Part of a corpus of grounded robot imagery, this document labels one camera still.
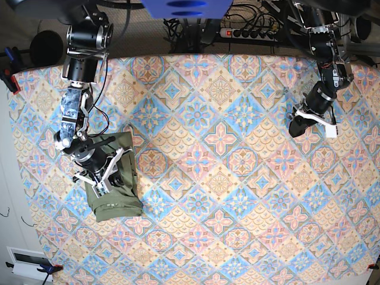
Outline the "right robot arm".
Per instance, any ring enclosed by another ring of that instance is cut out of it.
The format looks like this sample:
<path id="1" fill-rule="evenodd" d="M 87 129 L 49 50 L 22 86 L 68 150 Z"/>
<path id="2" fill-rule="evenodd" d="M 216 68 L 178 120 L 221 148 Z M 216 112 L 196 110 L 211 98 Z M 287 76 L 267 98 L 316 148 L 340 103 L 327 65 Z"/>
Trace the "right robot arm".
<path id="1" fill-rule="evenodd" d="M 103 150 L 116 140 L 113 135 L 88 134 L 89 115 L 95 107 L 91 86 L 107 61 L 113 25 L 94 2 L 80 5 L 67 19 L 68 50 L 62 78 L 69 86 L 61 100 L 62 119 L 54 135 L 55 147 L 83 168 L 73 180 L 89 184 L 100 197 L 124 184 L 117 163 L 127 152 L 123 147 L 110 153 Z"/>

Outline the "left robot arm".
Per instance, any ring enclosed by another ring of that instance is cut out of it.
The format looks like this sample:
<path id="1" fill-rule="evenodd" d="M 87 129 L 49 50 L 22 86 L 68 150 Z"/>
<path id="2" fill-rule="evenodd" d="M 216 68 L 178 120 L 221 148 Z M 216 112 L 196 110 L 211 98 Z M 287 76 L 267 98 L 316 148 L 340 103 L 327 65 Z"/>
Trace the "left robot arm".
<path id="1" fill-rule="evenodd" d="M 308 32 L 308 51 L 291 34 L 288 27 L 289 12 Z M 288 39 L 304 55 L 316 61 L 320 76 L 311 91 L 305 93 L 302 101 L 292 109 L 289 134 L 293 138 L 303 135 L 307 128 L 316 124 L 324 126 L 326 137 L 338 136 L 333 103 L 337 99 L 337 92 L 347 88 L 353 81 L 349 60 L 343 56 L 343 47 L 338 44 L 342 38 L 336 26 L 339 20 L 336 12 L 302 2 L 289 1 L 283 10 L 283 24 Z"/>

